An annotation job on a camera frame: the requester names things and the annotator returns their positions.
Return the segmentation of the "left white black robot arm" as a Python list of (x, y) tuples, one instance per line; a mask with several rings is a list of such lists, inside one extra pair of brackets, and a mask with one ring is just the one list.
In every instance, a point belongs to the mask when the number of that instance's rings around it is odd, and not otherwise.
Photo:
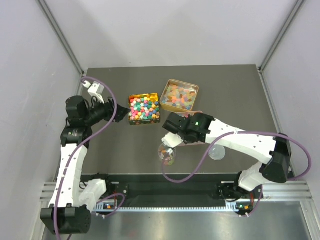
[(92, 126), (100, 121), (120, 122), (130, 109), (115, 104), (110, 97), (99, 102), (92, 97), (88, 102), (76, 95), (66, 100), (67, 118), (60, 136), (61, 160), (54, 193), (40, 212), (46, 228), (57, 237), (86, 234), (91, 226), (91, 214), (100, 198), (109, 198), (114, 191), (111, 183), (93, 179), (80, 192), (82, 169), (90, 140), (95, 137)]

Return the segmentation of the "gold tin of star candies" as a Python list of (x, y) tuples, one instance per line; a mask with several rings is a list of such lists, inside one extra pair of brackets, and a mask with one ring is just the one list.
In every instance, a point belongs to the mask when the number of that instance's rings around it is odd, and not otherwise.
[(128, 122), (132, 126), (161, 122), (160, 102), (157, 93), (133, 94), (128, 97)]

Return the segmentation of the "gold tin of pastel gummies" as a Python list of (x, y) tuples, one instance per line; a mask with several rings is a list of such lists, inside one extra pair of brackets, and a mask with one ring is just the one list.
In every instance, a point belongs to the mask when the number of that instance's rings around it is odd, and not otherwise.
[(175, 79), (169, 79), (159, 103), (161, 107), (170, 112), (190, 112), (196, 101), (199, 86)]

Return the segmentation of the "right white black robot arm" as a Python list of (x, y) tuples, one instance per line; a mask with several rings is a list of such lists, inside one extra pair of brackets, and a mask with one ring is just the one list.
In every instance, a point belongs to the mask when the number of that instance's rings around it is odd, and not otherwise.
[(161, 141), (170, 150), (182, 143), (202, 142), (219, 145), (258, 160), (249, 169), (238, 173), (232, 188), (220, 191), (224, 197), (231, 194), (235, 198), (245, 198), (256, 187), (267, 182), (284, 184), (288, 180), (292, 151), (284, 134), (269, 136), (266, 133), (248, 133), (204, 113), (182, 117), (172, 112), (163, 128), (168, 133)]

